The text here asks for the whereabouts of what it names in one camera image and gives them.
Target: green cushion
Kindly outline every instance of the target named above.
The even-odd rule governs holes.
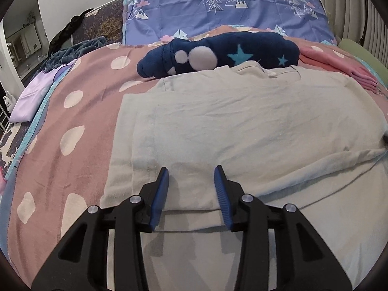
[[[349,52],[350,54],[361,58],[366,63],[368,63],[381,77],[386,87],[388,87],[388,69],[377,60],[369,51],[364,47],[360,46],[353,40],[344,39],[342,40],[338,47],[342,50]]]

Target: teal star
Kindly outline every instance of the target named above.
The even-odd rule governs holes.
[[[253,54],[251,53],[245,53],[242,49],[240,44],[237,46],[237,53],[230,54],[228,57],[234,61],[234,65],[239,65],[247,60],[249,60]]]
[[[279,59],[279,66],[283,66],[283,67],[285,67],[285,64],[286,64],[286,62],[288,61],[287,59],[284,59],[284,55],[283,55],[283,57],[281,57],[281,58],[278,58]]]

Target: purple garment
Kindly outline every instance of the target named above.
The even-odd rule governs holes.
[[[71,64],[62,65],[49,73],[39,72],[20,95],[9,121],[31,121],[55,79],[63,72],[64,67]]]
[[[221,25],[335,43],[319,0],[123,0],[123,44],[194,37]]]

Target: rolled blanket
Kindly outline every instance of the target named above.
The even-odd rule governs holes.
[[[258,62],[265,69],[297,65],[298,46],[271,32],[229,32],[198,41],[173,39],[151,50],[137,64],[145,78],[212,70],[245,61]]]

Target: metal bolt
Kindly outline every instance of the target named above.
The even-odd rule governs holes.
[[[135,195],[129,198],[129,201],[131,203],[139,203],[140,201],[142,201],[142,198],[139,195]]]
[[[295,212],[296,211],[296,205],[294,205],[292,203],[288,203],[288,204],[286,204],[286,210],[288,212]]]
[[[253,196],[250,194],[244,194],[241,196],[241,200],[244,202],[252,202],[253,201]]]
[[[90,207],[88,208],[88,212],[89,212],[90,214],[96,213],[97,211],[98,211],[98,207],[97,207],[97,206],[90,206]]]

